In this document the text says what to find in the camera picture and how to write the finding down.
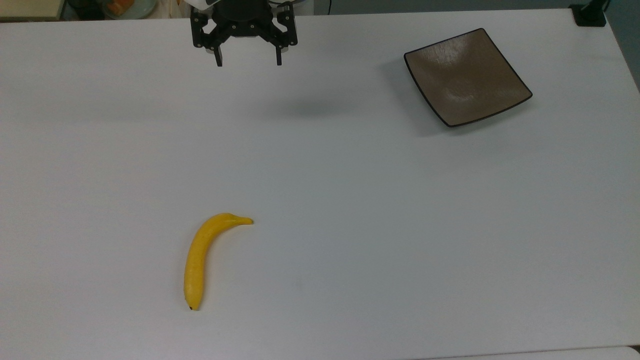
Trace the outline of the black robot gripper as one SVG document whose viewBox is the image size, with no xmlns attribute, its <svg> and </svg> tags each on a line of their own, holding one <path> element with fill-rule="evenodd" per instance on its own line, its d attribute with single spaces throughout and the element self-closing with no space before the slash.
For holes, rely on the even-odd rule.
<svg viewBox="0 0 640 360">
<path fill-rule="evenodd" d="M 213 51 L 223 66 L 220 46 L 230 38 L 261 38 L 275 47 L 276 65 L 282 51 L 298 44 L 297 0 L 192 0 L 190 33 L 195 48 Z"/>
</svg>

